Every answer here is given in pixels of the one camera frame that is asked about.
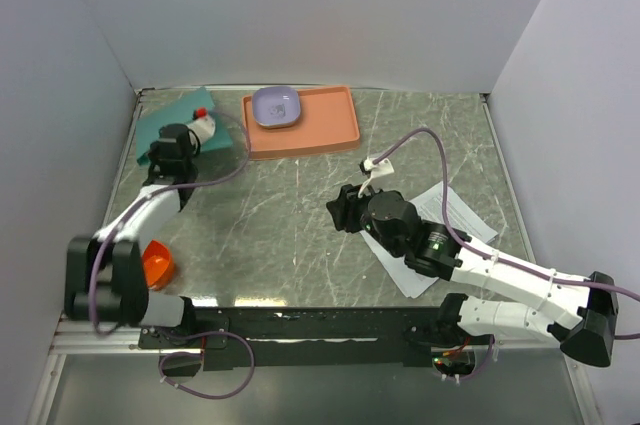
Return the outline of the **teal green file folder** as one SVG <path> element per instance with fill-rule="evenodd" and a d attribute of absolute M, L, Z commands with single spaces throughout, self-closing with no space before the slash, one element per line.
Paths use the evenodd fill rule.
<path fill-rule="evenodd" d="M 194 113 L 201 109 L 214 110 L 215 104 L 211 94 L 203 87 L 188 93 L 168 106 L 158 111 L 153 111 L 141 117 L 136 125 L 136 151 L 135 158 L 139 166 L 149 164 L 147 152 L 151 144 L 156 141 L 160 134 L 160 129 L 170 124 L 190 125 L 194 120 Z M 200 145 L 200 152 L 227 149 L 233 145 L 232 138 L 227 127 L 221 119 L 216 120 L 215 134 L 206 142 Z"/>

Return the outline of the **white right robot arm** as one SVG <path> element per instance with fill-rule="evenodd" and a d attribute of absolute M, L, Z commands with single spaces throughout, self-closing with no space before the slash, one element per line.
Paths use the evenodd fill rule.
<path fill-rule="evenodd" d="M 500 295 L 498 302 L 447 295 L 437 319 L 444 341 L 484 335 L 539 340 L 557 343 L 583 364 L 610 366 L 619 311 L 610 276 L 568 275 L 505 254 L 422 219 L 397 191 L 362 194 L 345 185 L 326 208 L 336 230 L 368 234 L 409 270 Z"/>

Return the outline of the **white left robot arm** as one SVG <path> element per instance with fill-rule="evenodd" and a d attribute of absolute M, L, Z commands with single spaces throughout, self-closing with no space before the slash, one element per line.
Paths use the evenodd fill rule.
<path fill-rule="evenodd" d="M 149 289 L 143 252 L 158 230 L 186 205 L 197 178 L 200 139 L 184 124 L 162 127 L 148 150 L 146 181 L 134 202 L 91 236 L 73 238 L 67 249 L 64 313 L 76 321 L 162 327 L 174 346 L 190 345 L 198 322 L 191 302 Z"/>

